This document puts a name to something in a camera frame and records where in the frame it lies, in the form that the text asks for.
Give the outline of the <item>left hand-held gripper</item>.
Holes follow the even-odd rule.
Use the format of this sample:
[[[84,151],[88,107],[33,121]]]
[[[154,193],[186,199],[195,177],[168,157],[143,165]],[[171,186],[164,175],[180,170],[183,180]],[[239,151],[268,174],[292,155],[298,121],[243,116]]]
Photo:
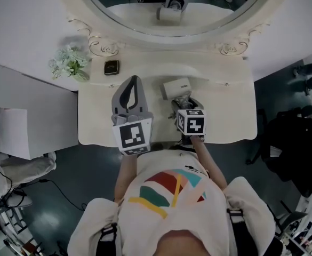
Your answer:
[[[124,156],[140,155],[151,149],[153,114],[148,110],[141,78],[134,75],[124,81],[112,98],[113,133]]]

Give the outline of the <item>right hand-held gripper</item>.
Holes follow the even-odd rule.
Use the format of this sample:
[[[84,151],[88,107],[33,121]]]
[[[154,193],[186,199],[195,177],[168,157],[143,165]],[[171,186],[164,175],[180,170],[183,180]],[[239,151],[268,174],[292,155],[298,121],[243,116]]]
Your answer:
[[[192,109],[181,109],[180,99],[171,100],[172,110],[177,110],[175,126],[185,136],[206,134],[206,110],[204,106],[189,98]]]

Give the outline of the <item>cream vanity dressing table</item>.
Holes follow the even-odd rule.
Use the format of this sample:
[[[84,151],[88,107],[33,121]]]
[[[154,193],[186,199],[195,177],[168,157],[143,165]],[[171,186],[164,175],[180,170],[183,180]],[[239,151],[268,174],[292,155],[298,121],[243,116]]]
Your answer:
[[[188,78],[193,97],[207,111],[208,143],[254,139],[257,116],[254,81],[242,58],[250,38],[259,32],[284,0],[255,0],[244,12],[197,30],[156,30],[130,25],[94,0],[62,0],[75,21],[91,32],[90,81],[78,89],[78,139],[84,145],[115,147],[111,99],[129,77],[141,78],[154,114],[154,142],[177,141],[179,132],[160,86]],[[118,75],[105,76],[104,63],[119,60]]]

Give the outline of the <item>person's right forearm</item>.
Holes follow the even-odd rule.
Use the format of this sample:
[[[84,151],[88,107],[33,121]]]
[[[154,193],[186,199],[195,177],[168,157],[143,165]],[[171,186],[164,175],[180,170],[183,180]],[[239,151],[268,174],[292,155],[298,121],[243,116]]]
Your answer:
[[[190,140],[196,151],[197,157],[203,168],[205,168],[212,179],[212,181],[221,189],[225,190],[228,186],[227,181],[216,162],[209,153],[203,140],[199,136],[191,136]]]

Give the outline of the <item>person's left forearm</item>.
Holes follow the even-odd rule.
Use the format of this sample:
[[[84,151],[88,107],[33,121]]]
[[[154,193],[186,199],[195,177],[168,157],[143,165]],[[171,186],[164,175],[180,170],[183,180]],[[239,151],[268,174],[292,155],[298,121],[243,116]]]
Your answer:
[[[114,201],[120,202],[137,176],[137,155],[123,156],[114,190]]]

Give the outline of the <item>small black compact case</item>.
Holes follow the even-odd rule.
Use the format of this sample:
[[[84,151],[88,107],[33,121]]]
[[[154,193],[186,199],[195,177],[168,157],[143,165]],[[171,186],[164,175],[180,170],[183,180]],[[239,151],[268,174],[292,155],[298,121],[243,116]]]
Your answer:
[[[108,60],[104,63],[103,73],[105,76],[118,75],[120,69],[119,60]]]

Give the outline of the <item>white flowers in glass vase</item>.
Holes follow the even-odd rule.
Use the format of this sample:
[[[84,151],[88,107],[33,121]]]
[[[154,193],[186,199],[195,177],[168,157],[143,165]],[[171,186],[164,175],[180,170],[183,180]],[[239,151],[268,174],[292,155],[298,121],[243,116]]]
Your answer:
[[[85,71],[90,62],[88,55],[79,47],[66,45],[58,49],[54,58],[49,60],[53,79],[71,77],[78,82],[87,82],[90,76]]]

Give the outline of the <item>black office chair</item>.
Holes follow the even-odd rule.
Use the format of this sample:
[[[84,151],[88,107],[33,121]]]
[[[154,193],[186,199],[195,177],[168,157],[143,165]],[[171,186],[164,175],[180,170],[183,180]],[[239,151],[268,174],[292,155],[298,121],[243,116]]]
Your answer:
[[[267,115],[263,108],[257,110],[257,124],[259,131],[256,138],[253,140],[253,145],[251,148],[251,153],[253,154],[253,156],[250,156],[246,159],[246,165],[254,164],[261,157],[263,148],[263,136],[268,125]]]

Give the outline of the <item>white shelf cabinet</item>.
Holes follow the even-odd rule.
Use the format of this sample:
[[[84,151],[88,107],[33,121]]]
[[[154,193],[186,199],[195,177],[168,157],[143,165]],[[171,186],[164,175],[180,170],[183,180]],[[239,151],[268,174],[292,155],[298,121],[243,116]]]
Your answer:
[[[77,144],[77,95],[0,66],[0,152],[34,159]]]

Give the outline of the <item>person's white printed shirt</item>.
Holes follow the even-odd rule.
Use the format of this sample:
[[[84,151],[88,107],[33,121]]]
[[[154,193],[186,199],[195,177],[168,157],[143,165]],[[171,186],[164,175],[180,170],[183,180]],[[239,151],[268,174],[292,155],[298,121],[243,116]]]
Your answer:
[[[69,244],[69,256],[114,256],[98,250],[104,227],[117,222],[122,256],[153,256],[159,240],[186,230],[203,243],[210,256],[237,256],[229,208],[242,211],[242,221],[263,256],[275,235],[266,203],[243,177],[226,189],[214,183],[195,153],[162,150],[141,155],[137,175],[119,203],[90,201]]]

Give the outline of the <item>black metal rack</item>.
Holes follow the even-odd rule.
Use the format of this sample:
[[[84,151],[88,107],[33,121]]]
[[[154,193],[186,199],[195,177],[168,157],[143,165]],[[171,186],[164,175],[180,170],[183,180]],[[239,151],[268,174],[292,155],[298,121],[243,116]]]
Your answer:
[[[22,207],[16,207],[0,214],[0,232],[5,236],[5,246],[15,256],[45,256],[42,243],[33,237],[22,211]]]

